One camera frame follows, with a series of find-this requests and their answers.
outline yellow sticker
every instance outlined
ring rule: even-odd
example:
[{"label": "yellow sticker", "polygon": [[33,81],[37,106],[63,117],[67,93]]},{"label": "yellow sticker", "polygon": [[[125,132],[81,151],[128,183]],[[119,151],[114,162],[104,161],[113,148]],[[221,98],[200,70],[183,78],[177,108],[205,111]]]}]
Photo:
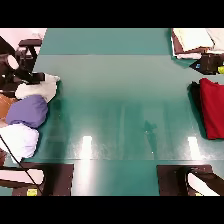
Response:
[{"label": "yellow sticker", "polygon": [[200,193],[195,193],[196,196],[203,196],[202,194]]},{"label": "yellow sticker", "polygon": [[37,196],[37,189],[28,189],[27,196]]}]

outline purple cloth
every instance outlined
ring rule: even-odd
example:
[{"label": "purple cloth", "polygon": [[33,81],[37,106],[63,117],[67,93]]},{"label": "purple cloth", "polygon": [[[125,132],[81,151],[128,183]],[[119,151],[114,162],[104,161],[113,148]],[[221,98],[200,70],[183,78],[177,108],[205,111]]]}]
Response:
[{"label": "purple cloth", "polygon": [[47,103],[42,96],[28,96],[12,104],[6,116],[6,123],[23,123],[28,127],[38,128],[45,121],[47,111]]}]

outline dark brown base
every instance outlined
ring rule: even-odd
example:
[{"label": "dark brown base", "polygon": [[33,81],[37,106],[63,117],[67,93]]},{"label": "dark brown base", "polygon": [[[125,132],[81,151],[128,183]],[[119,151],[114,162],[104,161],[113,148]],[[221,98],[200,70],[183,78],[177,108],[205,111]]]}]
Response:
[{"label": "dark brown base", "polygon": [[[211,165],[158,165],[157,175],[160,196],[183,196],[177,180],[177,170],[183,166],[213,172]],[[188,194],[190,196],[196,196],[196,193],[195,190],[189,188]]]},{"label": "dark brown base", "polygon": [[[43,196],[71,196],[73,164],[22,163],[24,168],[42,169],[45,181],[40,185]],[[12,196],[27,196],[28,189],[37,189],[35,185],[14,189]]]}]

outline table surface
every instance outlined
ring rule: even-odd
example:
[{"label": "table surface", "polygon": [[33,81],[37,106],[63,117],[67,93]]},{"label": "table surface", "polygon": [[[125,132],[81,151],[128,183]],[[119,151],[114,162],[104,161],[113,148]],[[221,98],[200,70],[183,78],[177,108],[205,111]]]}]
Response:
[{"label": "table surface", "polygon": [[[34,70],[61,81],[38,129],[37,152],[25,161],[74,163],[72,195],[158,195],[158,164],[211,164],[224,178],[224,142],[206,139],[187,89],[205,76],[188,68],[189,61],[172,59],[161,36],[167,29],[157,31],[157,42],[155,29],[147,29],[147,41],[154,41],[144,49],[148,53],[141,51],[143,31],[130,37],[132,46],[120,30],[110,39],[116,48],[108,39],[94,42],[107,30],[88,30],[93,38],[87,48],[84,31],[48,29]],[[221,75],[207,78],[224,84]]]}]

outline red cloth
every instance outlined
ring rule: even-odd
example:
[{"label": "red cloth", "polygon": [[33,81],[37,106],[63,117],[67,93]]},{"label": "red cloth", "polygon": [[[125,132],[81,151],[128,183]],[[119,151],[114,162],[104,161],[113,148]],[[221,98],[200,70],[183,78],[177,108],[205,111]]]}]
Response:
[{"label": "red cloth", "polygon": [[224,138],[224,85],[203,78],[200,97],[207,138]]}]

